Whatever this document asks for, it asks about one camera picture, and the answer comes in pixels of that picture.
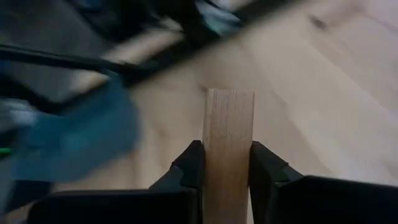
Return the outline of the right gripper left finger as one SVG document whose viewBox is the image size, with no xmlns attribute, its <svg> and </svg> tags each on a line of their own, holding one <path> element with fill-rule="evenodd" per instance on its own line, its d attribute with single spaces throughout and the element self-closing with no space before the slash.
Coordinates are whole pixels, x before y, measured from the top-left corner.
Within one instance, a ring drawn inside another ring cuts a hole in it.
<svg viewBox="0 0 398 224">
<path fill-rule="evenodd" d="M 148 189 L 56 192 L 34 203 L 27 223 L 202 223 L 203 173 L 203 144 L 194 140 Z"/>
</svg>

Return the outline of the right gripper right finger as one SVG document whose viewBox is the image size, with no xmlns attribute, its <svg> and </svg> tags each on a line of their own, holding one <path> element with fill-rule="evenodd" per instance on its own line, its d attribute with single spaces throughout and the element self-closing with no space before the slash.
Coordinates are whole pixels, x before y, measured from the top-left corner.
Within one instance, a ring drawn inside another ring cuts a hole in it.
<svg viewBox="0 0 398 224">
<path fill-rule="evenodd" d="M 255 223 L 397 224 L 397 187 L 302 175 L 258 141 L 248 183 Z"/>
</svg>

